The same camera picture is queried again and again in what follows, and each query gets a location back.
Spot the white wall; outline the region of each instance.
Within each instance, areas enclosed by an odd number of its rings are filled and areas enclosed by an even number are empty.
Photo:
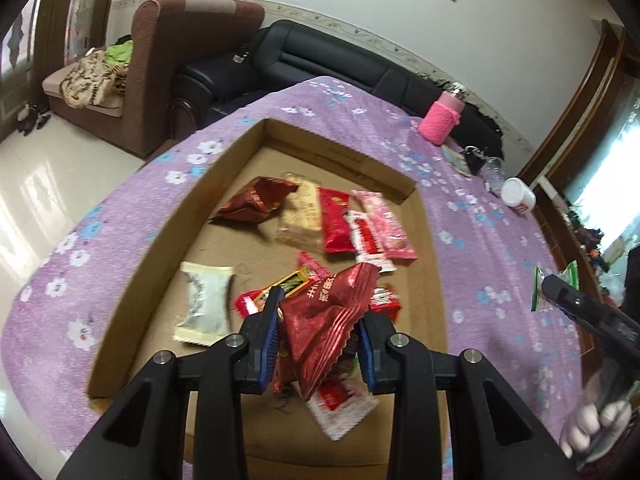
[[[569,102],[599,38],[593,0],[272,1],[412,50],[476,92],[534,148]],[[132,10],[125,10],[130,20]]]

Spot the black leather sofa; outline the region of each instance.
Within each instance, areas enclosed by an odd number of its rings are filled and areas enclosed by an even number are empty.
[[[234,59],[244,59],[242,63]],[[442,89],[378,54],[289,20],[262,28],[240,54],[182,67],[172,79],[172,127],[182,140],[269,92],[319,75],[333,76],[424,117]],[[467,105],[452,137],[487,155],[502,155],[502,132]]]

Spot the sausage snack package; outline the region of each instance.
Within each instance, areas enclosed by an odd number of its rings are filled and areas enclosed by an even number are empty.
[[[289,193],[297,189],[298,186],[288,180],[257,176],[227,200],[209,220],[222,218],[249,224],[262,223],[279,208]]]
[[[303,285],[322,280],[329,275],[328,270],[304,251],[300,251],[300,254],[298,254],[297,267],[297,270],[277,282],[271,283],[267,288],[259,288],[240,294],[234,301],[234,306],[242,316],[242,319],[260,312],[264,308],[264,303],[267,301],[267,296],[272,286],[281,287],[284,290],[285,297],[287,297],[299,290]]]
[[[306,402],[337,363],[369,308],[380,269],[367,263],[309,283],[280,303],[290,357]]]
[[[347,211],[347,223],[351,228],[351,242],[356,249],[356,261],[380,267],[380,272],[392,272],[396,266],[386,257],[369,216],[360,211]]]
[[[349,193],[321,187],[318,189],[322,210],[322,235],[325,253],[353,253],[351,231],[344,215],[349,206]]]
[[[415,260],[418,257],[398,218],[386,205],[382,193],[353,190],[351,194],[362,204],[362,208],[369,216],[388,258]]]

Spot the floral tablecloth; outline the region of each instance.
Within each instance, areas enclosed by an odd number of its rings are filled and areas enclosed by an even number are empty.
[[[252,124],[277,118],[414,179],[428,213],[449,352],[482,351],[554,437],[581,390],[575,326],[530,313],[531,269],[553,269],[540,229],[465,179],[418,133],[418,119],[330,77],[276,92],[208,126],[142,168],[57,246],[15,298],[1,354],[23,408],[69,454],[97,420],[83,393],[130,276],[207,168]],[[444,464],[450,476],[451,452]]]

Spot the keychain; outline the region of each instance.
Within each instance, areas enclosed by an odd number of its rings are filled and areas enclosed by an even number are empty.
[[[462,154],[465,156],[466,164],[471,174],[477,176],[487,160],[484,152],[476,146],[467,146]]]

